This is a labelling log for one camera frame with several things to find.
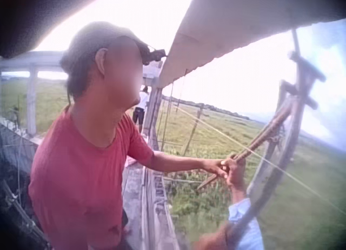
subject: person in background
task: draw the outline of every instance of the person in background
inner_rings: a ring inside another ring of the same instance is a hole
[[[228,175],[219,159],[153,151],[126,114],[139,103],[149,53],[128,29],[94,22],[79,31],[61,59],[74,103],[69,101],[39,145],[29,186],[35,214],[55,250],[131,249],[122,228],[127,156],[160,172]]]
[[[236,246],[228,246],[226,231],[237,223],[249,209],[251,202],[247,197],[244,182],[245,161],[231,163],[227,177],[227,185],[231,192],[232,205],[229,207],[228,222],[220,226],[215,233],[203,234],[195,243],[195,250],[264,250],[263,239],[257,219],[254,218],[245,230],[243,237]]]
[[[132,115],[132,120],[134,121],[135,124],[137,124],[137,120],[138,120],[138,129],[139,129],[139,132],[142,133],[145,108],[149,100],[149,93],[148,93],[147,86],[145,86],[144,89],[139,93],[139,96],[140,96],[140,102],[135,107],[134,113]]]

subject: gray cap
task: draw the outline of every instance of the gray cap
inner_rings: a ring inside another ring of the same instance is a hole
[[[80,60],[94,58],[99,49],[108,48],[116,38],[123,36],[129,37],[136,42],[143,64],[147,65],[150,62],[148,45],[137,38],[132,31],[108,22],[93,22],[75,35],[69,49],[60,61],[61,67],[66,73],[70,73]]]

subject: ear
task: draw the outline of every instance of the ear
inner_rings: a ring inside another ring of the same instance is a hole
[[[104,75],[104,63],[105,63],[107,51],[108,49],[101,48],[96,52],[96,55],[95,55],[95,63],[97,65],[98,70],[100,71],[102,75]]]

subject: vegetation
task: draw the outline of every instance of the vegetation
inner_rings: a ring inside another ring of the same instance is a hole
[[[2,110],[19,105],[25,124],[25,80],[10,80],[2,84]],[[39,79],[37,83],[37,129],[43,134],[61,109],[67,104],[62,82]],[[163,138],[167,102],[161,107],[157,130]],[[194,116],[196,107],[181,105]],[[202,120],[242,144],[248,144],[262,124],[204,110]],[[193,127],[194,120],[172,107],[169,114],[164,151],[180,155]],[[199,124],[187,155],[202,158],[225,158],[241,148],[226,137]],[[259,159],[247,159],[247,182],[252,178]],[[287,172],[329,199],[346,212],[346,154],[308,137],[300,137],[294,159]],[[170,177],[204,180],[204,172],[169,174]],[[222,181],[201,192],[196,184],[167,183],[171,215],[176,231],[194,241],[205,232],[214,231],[228,217],[231,195]],[[285,176],[261,215],[258,217],[266,249],[346,249],[342,236],[346,234],[346,215],[314,196],[304,187]]]

